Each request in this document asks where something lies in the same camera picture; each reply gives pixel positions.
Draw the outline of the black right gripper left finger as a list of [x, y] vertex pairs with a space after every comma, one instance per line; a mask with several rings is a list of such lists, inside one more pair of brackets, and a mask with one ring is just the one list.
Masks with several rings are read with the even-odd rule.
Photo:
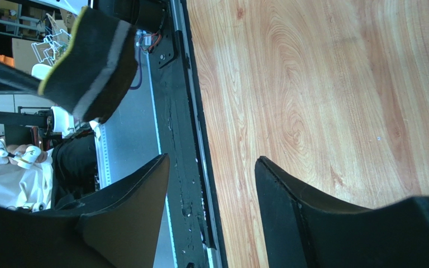
[[55, 267], [152, 267], [168, 188], [170, 158], [159, 155], [131, 175], [59, 211], [78, 218], [74, 246], [56, 248]]

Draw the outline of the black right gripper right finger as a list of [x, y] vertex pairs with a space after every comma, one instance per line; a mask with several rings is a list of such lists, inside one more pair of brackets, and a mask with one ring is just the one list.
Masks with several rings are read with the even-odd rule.
[[429, 267], [429, 197], [368, 209], [265, 156], [256, 161], [255, 180], [270, 267]]

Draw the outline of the yellow whiteboard eraser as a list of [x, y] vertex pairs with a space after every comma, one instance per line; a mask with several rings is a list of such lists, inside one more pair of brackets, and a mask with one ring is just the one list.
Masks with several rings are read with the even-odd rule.
[[83, 7], [67, 50], [40, 82], [38, 94], [83, 122], [105, 123], [136, 76], [135, 36], [132, 24]]

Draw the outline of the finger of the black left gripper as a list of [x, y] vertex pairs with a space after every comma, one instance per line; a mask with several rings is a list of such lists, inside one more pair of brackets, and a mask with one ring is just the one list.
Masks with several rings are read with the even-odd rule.
[[0, 92], [43, 95], [41, 80], [0, 62]]

